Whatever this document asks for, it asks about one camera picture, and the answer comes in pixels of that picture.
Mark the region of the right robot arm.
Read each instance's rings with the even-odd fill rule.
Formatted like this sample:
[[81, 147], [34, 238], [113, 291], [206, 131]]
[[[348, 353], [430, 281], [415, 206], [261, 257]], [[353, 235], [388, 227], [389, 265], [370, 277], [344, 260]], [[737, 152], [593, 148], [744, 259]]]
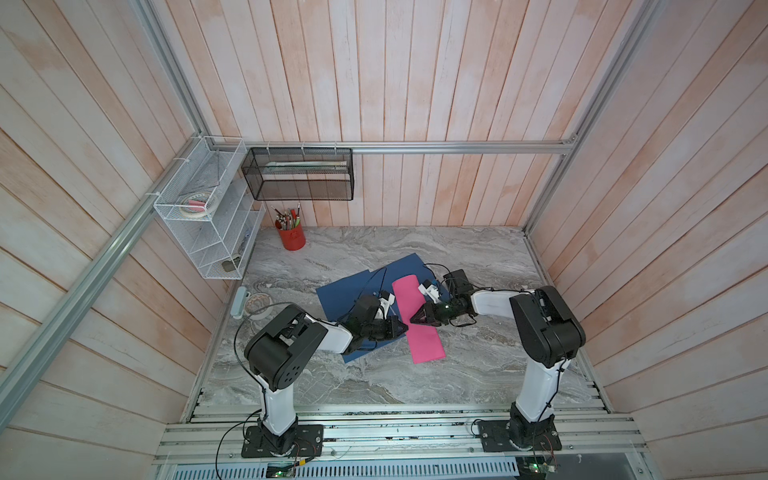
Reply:
[[430, 298], [405, 318], [415, 325], [449, 325], [462, 315], [512, 319], [528, 356], [523, 387], [511, 406], [507, 431], [510, 441], [526, 448], [538, 435], [554, 431], [552, 402], [560, 379], [586, 334], [559, 291], [545, 285], [528, 290], [499, 290], [472, 284], [461, 269], [444, 276], [448, 299], [437, 288], [419, 285]]

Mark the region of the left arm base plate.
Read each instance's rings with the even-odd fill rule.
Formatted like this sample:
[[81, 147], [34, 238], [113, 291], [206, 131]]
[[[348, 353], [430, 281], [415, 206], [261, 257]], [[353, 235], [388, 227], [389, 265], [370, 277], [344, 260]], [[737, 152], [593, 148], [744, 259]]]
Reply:
[[315, 458], [322, 453], [322, 425], [294, 425], [277, 436], [264, 426], [250, 426], [241, 450], [246, 459]]

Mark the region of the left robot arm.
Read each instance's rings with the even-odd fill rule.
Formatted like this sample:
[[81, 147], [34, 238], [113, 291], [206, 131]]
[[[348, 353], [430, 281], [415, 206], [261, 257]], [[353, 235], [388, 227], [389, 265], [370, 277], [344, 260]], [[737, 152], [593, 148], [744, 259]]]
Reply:
[[366, 342], [379, 344], [406, 334], [409, 326], [389, 313], [392, 294], [359, 298], [341, 322], [319, 319], [287, 302], [243, 349], [244, 367], [262, 389], [262, 435], [280, 446], [294, 435], [298, 417], [293, 384], [318, 351], [350, 355]]

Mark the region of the pink rectangular paper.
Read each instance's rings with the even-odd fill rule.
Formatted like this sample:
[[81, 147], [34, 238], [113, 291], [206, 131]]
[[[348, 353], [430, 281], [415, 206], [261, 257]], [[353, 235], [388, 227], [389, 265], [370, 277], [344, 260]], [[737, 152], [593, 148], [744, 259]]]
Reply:
[[415, 323], [415, 315], [426, 304], [425, 296], [419, 290], [419, 286], [420, 282], [415, 275], [402, 277], [392, 284], [400, 318], [408, 326], [406, 337], [414, 364], [446, 357], [437, 329]]

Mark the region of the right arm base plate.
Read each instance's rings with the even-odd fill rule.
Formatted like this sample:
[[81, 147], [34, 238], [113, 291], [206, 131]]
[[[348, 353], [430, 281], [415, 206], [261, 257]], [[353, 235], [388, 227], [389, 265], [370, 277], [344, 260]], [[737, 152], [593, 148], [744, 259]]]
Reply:
[[554, 417], [537, 423], [511, 420], [480, 420], [478, 435], [483, 451], [560, 451], [562, 442], [554, 425]]

